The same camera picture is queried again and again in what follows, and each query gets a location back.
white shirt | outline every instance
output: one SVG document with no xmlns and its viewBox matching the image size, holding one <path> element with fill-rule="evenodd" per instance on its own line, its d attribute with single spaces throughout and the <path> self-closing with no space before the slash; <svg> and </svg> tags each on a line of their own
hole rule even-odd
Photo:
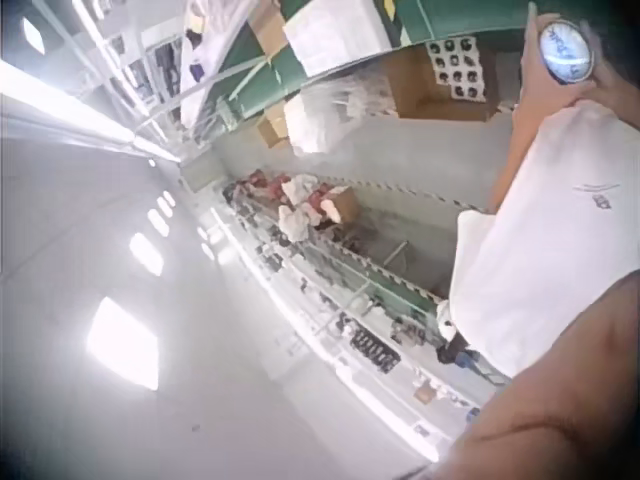
<svg viewBox="0 0 640 480">
<path fill-rule="evenodd" d="M 640 268 L 640 133 L 594 102 L 546 119 L 496 216 L 463 212 L 453 323 L 509 376 Z"/>
</svg>

round container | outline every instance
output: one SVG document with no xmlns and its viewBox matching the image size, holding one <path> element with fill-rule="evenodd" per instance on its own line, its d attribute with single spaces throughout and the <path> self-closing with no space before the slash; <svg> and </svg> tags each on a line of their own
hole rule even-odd
<svg viewBox="0 0 640 480">
<path fill-rule="evenodd" d="M 586 80 L 593 71 L 593 51 L 580 29 L 556 20 L 540 32 L 540 52 L 547 69 L 563 84 Z"/>
</svg>

skin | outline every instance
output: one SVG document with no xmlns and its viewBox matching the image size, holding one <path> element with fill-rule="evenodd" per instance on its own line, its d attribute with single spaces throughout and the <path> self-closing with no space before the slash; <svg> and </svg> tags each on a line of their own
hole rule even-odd
<svg viewBox="0 0 640 480">
<path fill-rule="evenodd" d="M 587 25 L 583 29 L 596 53 L 596 82 L 560 86 L 550 77 L 537 32 L 554 18 L 538 17 L 530 5 L 522 101 L 514 114 L 507 165 L 493 191 L 494 212 L 547 116 L 588 98 L 640 129 L 639 92 L 602 58 L 600 41 Z M 639 298 L 639 272 L 611 286 L 538 362 L 484 407 L 428 478 L 618 478 L 611 468 L 623 463 L 616 455 L 629 445 L 638 412 Z M 639 478 L 638 470 L 630 475 Z"/>
</svg>

person's hand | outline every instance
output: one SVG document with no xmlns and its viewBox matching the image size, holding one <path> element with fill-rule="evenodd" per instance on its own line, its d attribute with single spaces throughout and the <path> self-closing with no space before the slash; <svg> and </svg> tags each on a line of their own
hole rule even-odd
<svg viewBox="0 0 640 480">
<path fill-rule="evenodd" d="M 529 17 L 522 54 L 522 94 L 515 117 L 539 125 L 546 117 L 571 105 L 595 82 L 586 81 L 561 85 L 549 73 L 540 52 L 540 32 L 560 18 L 556 13 L 538 16 L 536 4 L 529 3 Z"/>
<path fill-rule="evenodd" d="M 586 21 L 580 25 L 594 52 L 593 78 L 597 87 L 581 97 L 593 100 L 613 110 L 624 122 L 640 129 L 640 91 L 622 78 L 602 54 L 602 41 Z"/>
</svg>

hand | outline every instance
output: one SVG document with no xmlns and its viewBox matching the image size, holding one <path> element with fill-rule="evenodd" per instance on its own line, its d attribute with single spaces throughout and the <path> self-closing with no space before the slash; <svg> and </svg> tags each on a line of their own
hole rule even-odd
<svg viewBox="0 0 640 480">
<path fill-rule="evenodd" d="M 538 16 L 538 9 L 529 3 L 529 17 L 522 54 L 522 94 L 515 118 L 537 122 L 571 105 L 587 91 L 595 88 L 595 82 L 586 81 L 561 85 L 549 73 L 540 52 L 540 32 L 549 23 L 560 18 L 557 13 Z"/>
<path fill-rule="evenodd" d="M 640 129 L 640 91 L 622 78 L 602 54 L 602 41 L 586 21 L 580 25 L 593 49 L 595 65 L 593 77 L 597 87 L 582 94 L 613 112 L 624 122 Z"/>
</svg>

